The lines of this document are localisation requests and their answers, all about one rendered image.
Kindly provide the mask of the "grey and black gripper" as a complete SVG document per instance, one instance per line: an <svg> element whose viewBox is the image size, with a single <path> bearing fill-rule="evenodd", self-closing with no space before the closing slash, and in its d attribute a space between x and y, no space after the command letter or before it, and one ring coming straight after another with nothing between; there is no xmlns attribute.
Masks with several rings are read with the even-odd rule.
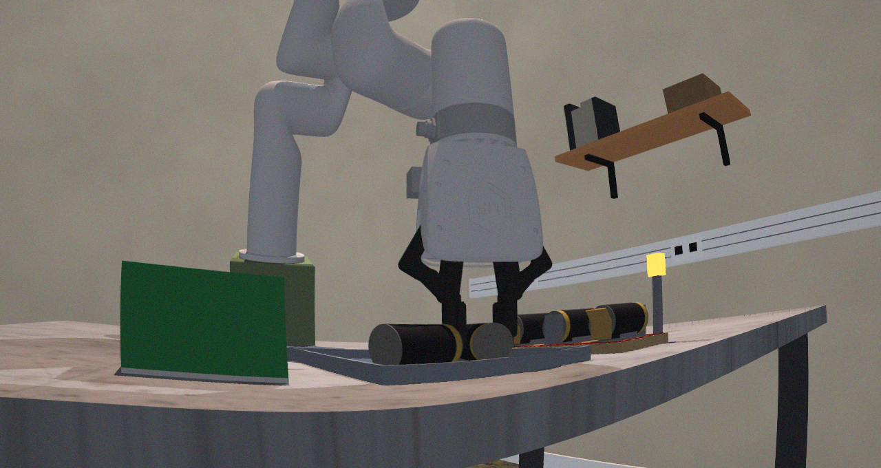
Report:
<svg viewBox="0 0 881 468"><path fill-rule="evenodd" d="M520 271L520 262L526 261L531 265ZM498 134L456 134L427 146L416 233L399 261L400 270L443 303L443 324L459 331L464 350L463 267L494 267L498 302L493 304L493 323L505 325L516 337L517 301L553 261L542 246L537 186L527 152Z"/></svg>

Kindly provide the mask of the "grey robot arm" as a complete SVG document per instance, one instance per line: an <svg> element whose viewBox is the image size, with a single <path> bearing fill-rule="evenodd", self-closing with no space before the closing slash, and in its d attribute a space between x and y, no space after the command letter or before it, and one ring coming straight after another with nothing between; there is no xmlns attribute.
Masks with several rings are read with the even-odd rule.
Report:
<svg viewBox="0 0 881 468"><path fill-rule="evenodd" d="M339 0L295 0L277 67L324 83L273 81L256 94L240 258L304 262L297 253L301 155L293 135L331 136L352 92L405 116L431 119L416 123L416 136L430 144L466 133L498 134L517 144L503 33L482 19L454 19L432 36L431 55L388 23L418 2L346 0L339 11Z"/></svg>

